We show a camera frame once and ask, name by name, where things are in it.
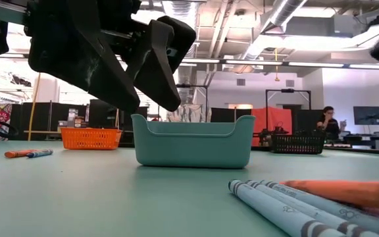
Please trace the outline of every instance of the black wire basket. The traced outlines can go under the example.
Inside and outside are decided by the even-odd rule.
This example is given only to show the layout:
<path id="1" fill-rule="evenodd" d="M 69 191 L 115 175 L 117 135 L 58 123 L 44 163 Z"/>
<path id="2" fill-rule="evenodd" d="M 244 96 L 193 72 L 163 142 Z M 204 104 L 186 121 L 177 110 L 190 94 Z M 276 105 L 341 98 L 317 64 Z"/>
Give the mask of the black wire basket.
<path id="1" fill-rule="evenodd" d="M 271 135 L 271 152 L 292 154 L 321 154 L 325 136 Z"/>

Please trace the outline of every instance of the monitor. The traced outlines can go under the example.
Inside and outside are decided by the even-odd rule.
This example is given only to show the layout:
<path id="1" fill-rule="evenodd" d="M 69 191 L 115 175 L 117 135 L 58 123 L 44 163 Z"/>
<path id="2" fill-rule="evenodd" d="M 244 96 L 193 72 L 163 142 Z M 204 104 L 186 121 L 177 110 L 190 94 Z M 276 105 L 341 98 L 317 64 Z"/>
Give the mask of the monitor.
<path id="1" fill-rule="evenodd" d="M 355 125 L 379 125 L 379 106 L 354 106 Z"/>

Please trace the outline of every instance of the woman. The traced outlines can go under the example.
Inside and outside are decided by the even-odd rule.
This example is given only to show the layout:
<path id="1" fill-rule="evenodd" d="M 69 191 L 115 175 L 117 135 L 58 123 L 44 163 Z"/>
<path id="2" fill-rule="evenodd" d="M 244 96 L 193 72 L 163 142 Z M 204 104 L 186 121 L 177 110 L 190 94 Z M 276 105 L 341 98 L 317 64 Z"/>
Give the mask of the woman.
<path id="1" fill-rule="evenodd" d="M 322 110 L 322 116 L 320 120 L 317 122 L 316 127 L 325 131 L 326 138 L 329 140 L 337 140 L 339 138 L 339 133 L 345 130 L 346 121 L 343 121 L 340 125 L 336 119 L 333 118 L 334 108 L 331 106 L 327 106 Z"/>

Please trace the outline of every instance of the orange plastic basket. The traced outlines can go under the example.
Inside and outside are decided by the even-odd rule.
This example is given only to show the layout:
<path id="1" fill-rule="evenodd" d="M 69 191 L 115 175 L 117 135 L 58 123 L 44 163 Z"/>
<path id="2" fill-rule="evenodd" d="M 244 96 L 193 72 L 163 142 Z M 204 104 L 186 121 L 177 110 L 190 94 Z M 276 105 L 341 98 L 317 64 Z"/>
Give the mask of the orange plastic basket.
<path id="1" fill-rule="evenodd" d="M 121 130 L 96 128 L 61 128 L 65 149 L 116 149 Z"/>

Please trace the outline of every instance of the orange marker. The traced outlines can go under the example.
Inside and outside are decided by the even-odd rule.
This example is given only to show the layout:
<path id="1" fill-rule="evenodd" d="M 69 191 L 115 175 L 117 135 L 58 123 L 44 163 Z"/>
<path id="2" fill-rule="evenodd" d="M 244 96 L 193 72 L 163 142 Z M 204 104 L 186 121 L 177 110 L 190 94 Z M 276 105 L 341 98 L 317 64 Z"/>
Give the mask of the orange marker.
<path id="1" fill-rule="evenodd" d="M 281 184 L 334 201 L 379 208 L 379 182 L 290 180 Z"/>
<path id="2" fill-rule="evenodd" d="M 35 149 L 29 149 L 29 150 L 21 150 L 21 151 L 7 151 L 5 152 L 6 158 L 17 158 L 17 157 L 25 157 L 30 152 L 37 151 Z"/>

